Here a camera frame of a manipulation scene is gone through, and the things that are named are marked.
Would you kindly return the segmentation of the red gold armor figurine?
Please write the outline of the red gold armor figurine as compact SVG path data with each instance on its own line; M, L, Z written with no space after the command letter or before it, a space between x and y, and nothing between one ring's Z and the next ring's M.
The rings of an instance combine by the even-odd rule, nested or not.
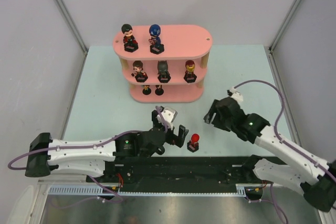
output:
M187 83L193 83L197 79L197 75L194 73L195 70L195 62L193 60L187 60L185 62L185 75L184 80Z

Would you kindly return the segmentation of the grey masked bat figurine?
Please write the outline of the grey masked bat figurine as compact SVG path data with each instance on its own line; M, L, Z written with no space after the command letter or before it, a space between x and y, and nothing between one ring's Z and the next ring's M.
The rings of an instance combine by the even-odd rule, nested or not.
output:
M161 83L168 83L171 79L170 73L168 71L167 61L158 61L157 63L158 70L158 80Z

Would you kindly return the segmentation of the dark-haired red-suit figurine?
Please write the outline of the dark-haired red-suit figurine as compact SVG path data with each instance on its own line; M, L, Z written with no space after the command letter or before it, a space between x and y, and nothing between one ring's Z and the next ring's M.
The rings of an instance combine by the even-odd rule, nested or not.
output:
M130 24L123 24L121 27L123 33L123 44L126 52L135 52L139 45L133 35L133 28Z

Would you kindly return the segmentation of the brown-haired archer figurine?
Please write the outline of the brown-haired archer figurine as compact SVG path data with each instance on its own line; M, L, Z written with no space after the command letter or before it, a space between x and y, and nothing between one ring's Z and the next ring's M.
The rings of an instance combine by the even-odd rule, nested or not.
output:
M143 62L140 60L136 60L132 64L133 73L131 76L135 78L137 82L144 83L148 79L147 73L143 70Z

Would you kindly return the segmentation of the red spider hero figurine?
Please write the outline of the red spider hero figurine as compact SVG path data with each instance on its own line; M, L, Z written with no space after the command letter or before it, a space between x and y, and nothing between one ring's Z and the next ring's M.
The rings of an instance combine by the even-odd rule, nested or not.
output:
M190 141L187 143L187 149L190 152L194 153L199 150L199 143L198 143L199 139L200 136L196 133L191 136Z

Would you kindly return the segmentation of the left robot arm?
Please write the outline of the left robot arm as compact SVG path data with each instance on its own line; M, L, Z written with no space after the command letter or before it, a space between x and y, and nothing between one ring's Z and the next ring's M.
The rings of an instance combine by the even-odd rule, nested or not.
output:
M164 144L181 148L189 130L180 125L178 133L174 133L176 116L174 109L157 106L152 111L151 129L126 131L104 140L70 142L40 133L30 144L25 176L68 173L98 178L104 175L108 162L163 155Z

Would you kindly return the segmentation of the blue shield hero figurine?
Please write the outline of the blue shield hero figurine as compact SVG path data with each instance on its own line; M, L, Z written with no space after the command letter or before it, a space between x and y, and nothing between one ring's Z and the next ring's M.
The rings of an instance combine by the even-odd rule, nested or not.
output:
M164 45L161 43L160 39L161 27L157 24L153 24L149 28L149 33L151 36L149 39L150 52L156 55L162 53L164 51Z

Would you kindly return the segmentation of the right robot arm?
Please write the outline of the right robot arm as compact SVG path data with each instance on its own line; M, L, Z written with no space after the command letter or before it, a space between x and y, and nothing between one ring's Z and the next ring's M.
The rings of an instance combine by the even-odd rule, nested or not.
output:
M315 209L329 212L335 204L335 162L328 162L276 133L275 127L262 116L245 114L239 102L226 97L214 100L203 118L207 124L233 132L282 160L277 165L257 157L250 165L261 180L268 180L289 188Z

